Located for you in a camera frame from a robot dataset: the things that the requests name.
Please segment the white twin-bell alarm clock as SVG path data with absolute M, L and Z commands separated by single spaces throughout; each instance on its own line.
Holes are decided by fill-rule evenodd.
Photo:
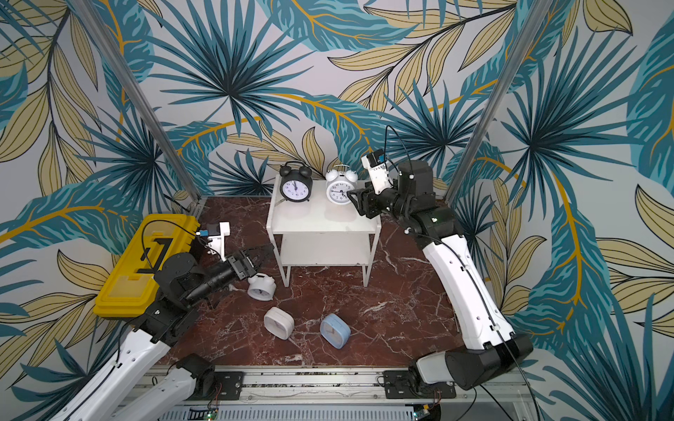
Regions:
M 269 302 L 274 298 L 277 284 L 270 275 L 257 274 L 247 279 L 249 288 L 247 294 L 254 300 Z

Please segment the black twin-bell alarm clock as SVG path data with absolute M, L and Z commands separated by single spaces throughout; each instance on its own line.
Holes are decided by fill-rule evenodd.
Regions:
M 286 161 L 279 169 L 281 176 L 280 193 L 284 199 L 302 203 L 312 195 L 312 169 L 302 161 Z

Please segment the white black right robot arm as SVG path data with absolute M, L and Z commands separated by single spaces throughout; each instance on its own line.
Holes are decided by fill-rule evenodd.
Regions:
M 452 382 L 472 389 L 519 367 L 532 342 L 514 331 L 486 289 L 456 214 L 435 198 L 428 163 L 402 161 L 396 180 L 381 150 L 364 156 L 362 164 L 370 180 L 349 191 L 349 200 L 368 219 L 390 215 L 414 239 L 442 282 L 463 338 L 461 347 L 417 359 L 417 377 L 426 384 Z

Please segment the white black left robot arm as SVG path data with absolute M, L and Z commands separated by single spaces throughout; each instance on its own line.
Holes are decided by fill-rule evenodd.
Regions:
M 212 363 L 190 356 L 175 365 L 156 386 L 133 403 L 123 401 L 199 318 L 199 304 L 229 285 L 259 273 L 272 258 L 267 244 L 238 250 L 209 268 L 190 253 L 175 254 L 154 276 L 157 298 L 132 330 L 119 340 L 105 366 L 54 415 L 55 420 L 154 420 L 191 397 L 196 390 L 208 394 L 214 378 Z

